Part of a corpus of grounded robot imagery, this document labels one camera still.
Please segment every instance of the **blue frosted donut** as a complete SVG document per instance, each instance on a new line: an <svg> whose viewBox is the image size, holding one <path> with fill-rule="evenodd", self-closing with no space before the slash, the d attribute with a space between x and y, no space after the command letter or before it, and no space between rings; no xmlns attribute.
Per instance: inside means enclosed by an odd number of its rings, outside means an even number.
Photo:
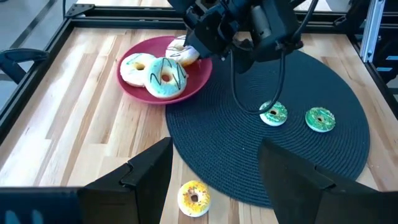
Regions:
<svg viewBox="0 0 398 224"><path fill-rule="evenodd" d="M152 61L144 80L148 92L156 98L169 100L178 97L187 86L187 73L173 59Z"/></svg>

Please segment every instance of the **donut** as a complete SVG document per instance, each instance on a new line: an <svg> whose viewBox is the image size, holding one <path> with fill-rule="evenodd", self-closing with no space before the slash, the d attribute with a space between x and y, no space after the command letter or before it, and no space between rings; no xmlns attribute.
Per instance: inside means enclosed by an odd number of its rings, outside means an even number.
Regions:
<svg viewBox="0 0 398 224"><path fill-rule="evenodd" d="M186 67L198 59L200 54L192 46L184 46L184 42L185 35L171 41L166 48L165 57L174 59L183 67Z"/></svg>
<svg viewBox="0 0 398 224"><path fill-rule="evenodd" d="M325 133L331 131L336 124L335 116L322 107L311 108L305 113L305 122L312 130Z"/></svg>
<svg viewBox="0 0 398 224"><path fill-rule="evenodd" d="M189 217L200 217L210 208L210 194L207 186L197 180L182 185L177 195L181 212Z"/></svg>
<svg viewBox="0 0 398 224"><path fill-rule="evenodd" d="M270 103L271 101L265 102L260 106L259 110L263 110ZM282 103L277 101L269 111L260 114L260 118L269 126L280 126L287 120L287 109Z"/></svg>
<svg viewBox="0 0 398 224"><path fill-rule="evenodd" d="M187 78L187 73L179 63L173 59L161 57L152 61L144 84L154 97L170 100L184 91Z"/></svg>
<svg viewBox="0 0 398 224"><path fill-rule="evenodd" d="M144 77L155 56L145 53L136 53L126 57L120 64L122 79L131 86L144 87Z"/></svg>

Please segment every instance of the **round black placemat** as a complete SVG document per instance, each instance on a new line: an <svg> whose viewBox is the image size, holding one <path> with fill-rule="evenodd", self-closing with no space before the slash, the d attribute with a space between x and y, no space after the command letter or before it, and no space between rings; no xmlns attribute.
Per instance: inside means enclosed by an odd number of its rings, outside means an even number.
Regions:
<svg viewBox="0 0 398 224"><path fill-rule="evenodd" d="M369 128L351 88L332 70L301 52L286 58L286 78L279 101L288 110L285 124L271 127L259 115L246 114L231 94L229 59L213 61L205 87L181 103L168 105L167 126L182 159L208 185L242 202L269 207L257 168L263 137L350 179L362 172L369 152ZM247 108L271 99L279 61L255 63L237 75L237 93ZM305 123L312 107L329 109L335 128L316 133Z"/></svg>

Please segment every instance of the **wooden table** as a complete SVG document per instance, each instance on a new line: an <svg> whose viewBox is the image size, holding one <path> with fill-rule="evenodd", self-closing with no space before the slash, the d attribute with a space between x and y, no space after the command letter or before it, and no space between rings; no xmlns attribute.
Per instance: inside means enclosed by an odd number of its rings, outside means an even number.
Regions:
<svg viewBox="0 0 398 224"><path fill-rule="evenodd" d="M103 0L102 4L169 6L166 0ZM75 29L0 146L0 185L85 185L168 136L165 108L125 95L115 72L118 59L136 43L182 33ZM398 122L354 48L344 35L307 34L303 40L305 53L350 85L368 118L371 151L358 182L383 191L398 190ZM178 209L176 195L182 184L193 179L198 177L174 150L161 223L277 223L272 210L213 189L210 211L201 218L186 217Z"/></svg>

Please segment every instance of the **black wire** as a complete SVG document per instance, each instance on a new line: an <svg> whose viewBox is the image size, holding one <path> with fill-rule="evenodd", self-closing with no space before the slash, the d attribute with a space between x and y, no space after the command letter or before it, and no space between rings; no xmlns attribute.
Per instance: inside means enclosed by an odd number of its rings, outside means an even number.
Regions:
<svg viewBox="0 0 398 224"><path fill-rule="evenodd" d="M279 63L279 80L278 80L278 86L275 92L274 97L271 100L271 103L268 104L263 110L247 110L241 102L238 100L238 96L236 95L236 90L235 90L235 67L234 67L234 54L233 51L230 50L230 57L231 57L231 85L232 85L232 96L235 100L235 103L239 106L239 108L249 114L263 114L267 111L269 111L273 105L276 103L278 100L280 93L282 92L282 87L284 85L284 80L285 80L285 52L284 50L281 50L280 53L280 63Z"/></svg>
<svg viewBox="0 0 398 224"><path fill-rule="evenodd" d="M62 0L62 19L65 18L65 7L67 4L67 0Z"/></svg>
<svg viewBox="0 0 398 224"><path fill-rule="evenodd" d="M298 29L296 30L296 32L294 32L294 34L292 36L292 40L295 40L304 31L304 28L307 26L308 22L310 21L311 16L312 16L313 12L315 11L315 7L317 6L317 4L318 4L318 0L312 0L311 5L308 8L308 12L304 17L304 20L302 21L302 23L300 24L300 27L298 27Z"/></svg>

